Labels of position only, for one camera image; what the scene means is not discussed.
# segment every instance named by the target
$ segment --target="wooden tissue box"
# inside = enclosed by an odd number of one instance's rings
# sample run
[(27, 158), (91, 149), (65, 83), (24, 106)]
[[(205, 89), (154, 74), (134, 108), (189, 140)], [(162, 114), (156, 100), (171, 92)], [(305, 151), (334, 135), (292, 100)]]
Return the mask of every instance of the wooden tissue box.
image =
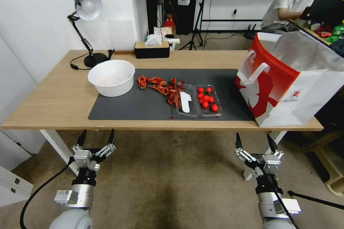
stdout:
[(145, 42), (135, 43), (135, 55), (138, 59), (143, 58), (167, 58), (169, 57), (169, 43), (163, 41), (158, 46), (145, 46)]

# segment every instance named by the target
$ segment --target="white t-shirt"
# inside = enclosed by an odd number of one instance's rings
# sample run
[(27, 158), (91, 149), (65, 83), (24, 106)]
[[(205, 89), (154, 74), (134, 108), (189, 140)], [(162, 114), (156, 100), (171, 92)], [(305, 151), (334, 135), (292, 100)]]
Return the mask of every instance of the white t-shirt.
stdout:
[(287, 21), (281, 21), (278, 18), (279, 8), (286, 8), (288, 11), (303, 12), (306, 7), (312, 5), (313, 1), (314, 0), (274, 0), (263, 17), (261, 27), (263, 28), (274, 23), (287, 23)]

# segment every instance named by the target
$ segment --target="lamp arm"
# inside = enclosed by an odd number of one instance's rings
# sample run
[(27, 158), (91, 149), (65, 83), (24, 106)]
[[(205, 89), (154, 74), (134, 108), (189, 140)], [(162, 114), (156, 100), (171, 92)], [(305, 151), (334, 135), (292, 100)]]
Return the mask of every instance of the lamp arm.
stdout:
[(75, 14), (76, 14), (76, 12), (73, 12), (71, 15), (68, 15), (67, 18), (70, 21), (70, 23), (72, 24), (73, 28), (76, 30), (77, 34), (79, 35), (79, 37), (81, 39), (81, 42), (84, 44), (84, 46), (89, 51), (90, 56), (93, 57), (94, 55), (93, 55), (93, 47), (92, 47), (92, 45), (87, 41), (87, 39), (85, 39), (82, 36), (82, 34), (80, 33), (79, 29), (75, 25), (75, 22), (80, 19), (79, 17), (75, 16)]

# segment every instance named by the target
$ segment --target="red crayfish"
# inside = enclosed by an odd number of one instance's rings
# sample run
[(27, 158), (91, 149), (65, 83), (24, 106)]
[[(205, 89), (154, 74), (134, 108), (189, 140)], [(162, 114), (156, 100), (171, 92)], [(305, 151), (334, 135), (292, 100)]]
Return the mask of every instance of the red crayfish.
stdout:
[(167, 82), (160, 77), (152, 77), (146, 79), (144, 75), (138, 78), (139, 88), (145, 89), (146, 83), (152, 83), (153, 86), (149, 86), (152, 89), (155, 89), (164, 96), (168, 95), (167, 102), (170, 105), (176, 104), (177, 108), (181, 108), (181, 101), (179, 93), (182, 91), (184, 86), (184, 81), (181, 81), (177, 84), (176, 78), (171, 78), (169, 81), (169, 86), (167, 87)]

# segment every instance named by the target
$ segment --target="lamp base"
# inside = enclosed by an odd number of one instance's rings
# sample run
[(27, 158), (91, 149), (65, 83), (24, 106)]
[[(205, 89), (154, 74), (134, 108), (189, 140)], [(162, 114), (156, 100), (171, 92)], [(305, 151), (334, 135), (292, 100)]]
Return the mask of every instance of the lamp base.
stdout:
[(108, 57), (102, 53), (95, 53), (93, 54), (94, 58), (91, 57), (90, 55), (86, 56), (85, 59), (83, 60), (84, 64), (87, 67), (94, 67), (99, 63), (105, 62), (108, 60)]

